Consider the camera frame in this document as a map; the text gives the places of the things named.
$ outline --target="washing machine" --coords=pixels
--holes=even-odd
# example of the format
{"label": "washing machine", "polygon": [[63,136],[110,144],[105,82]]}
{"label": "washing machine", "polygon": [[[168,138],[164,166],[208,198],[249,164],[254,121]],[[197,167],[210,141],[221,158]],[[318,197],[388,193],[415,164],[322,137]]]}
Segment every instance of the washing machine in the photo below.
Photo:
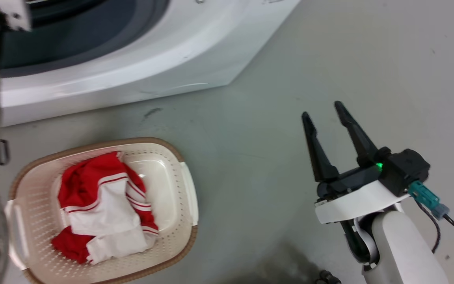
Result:
{"label": "washing machine", "polygon": [[225,86],[300,0],[28,0],[7,33],[3,126]]}

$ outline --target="beige basket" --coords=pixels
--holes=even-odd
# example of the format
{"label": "beige basket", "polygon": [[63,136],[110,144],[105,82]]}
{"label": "beige basket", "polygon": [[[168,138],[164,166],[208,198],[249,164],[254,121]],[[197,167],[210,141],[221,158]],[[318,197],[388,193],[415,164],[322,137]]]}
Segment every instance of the beige basket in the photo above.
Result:
{"label": "beige basket", "polygon": [[[145,175],[143,181],[160,236],[145,252],[97,265],[78,264],[50,244],[65,227],[56,198],[60,178],[71,165],[112,151],[123,151],[124,162],[137,174]],[[156,138],[93,144],[36,160],[18,174],[9,199],[5,208],[9,254],[35,284],[108,284],[138,279],[180,261],[197,234],[197,198],[188,167],[173,146]],[[13,234],[14,219],[18,234]],[[14,235],[20,237],[19,246]]]}

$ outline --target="washing machine drum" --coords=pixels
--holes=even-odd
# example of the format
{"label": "washing machine drum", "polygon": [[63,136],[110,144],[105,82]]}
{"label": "washing machine drum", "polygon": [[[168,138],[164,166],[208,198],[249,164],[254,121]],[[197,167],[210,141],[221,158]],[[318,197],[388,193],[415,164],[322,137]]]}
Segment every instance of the washing machine drum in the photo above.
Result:
{"label": "washing machine drum", "polygon": [[29,0],[32,32],[6,33],[2,77],[84,63],[148,32],[169,0]]}

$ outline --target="clothing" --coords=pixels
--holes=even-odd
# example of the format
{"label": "clothing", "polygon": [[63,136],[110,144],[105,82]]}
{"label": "clothing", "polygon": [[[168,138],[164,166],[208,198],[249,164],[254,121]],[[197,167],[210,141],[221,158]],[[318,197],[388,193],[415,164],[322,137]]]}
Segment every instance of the clothing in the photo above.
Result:
{"label": "clothing", "polygon": [[158,235],[144,183],[119,158],[107,153],[63,174],[58,201],[71,226],[52,245],[79,263],[142,252]]}

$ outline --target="teal connector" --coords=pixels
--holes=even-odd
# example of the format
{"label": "teal connector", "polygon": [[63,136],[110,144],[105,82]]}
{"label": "teal connector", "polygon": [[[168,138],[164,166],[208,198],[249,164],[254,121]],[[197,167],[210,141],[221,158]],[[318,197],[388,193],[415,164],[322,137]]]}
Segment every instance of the teal connector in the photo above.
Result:
{"label": "teal connector", "polygon": [[444,215],[449,213],[449,208],[441,204],[441,199],[430,191],[421,181],[414,181],[409,185],[407,192],[417,202],[430,209],[432,215],[438,220],[443,219]]}

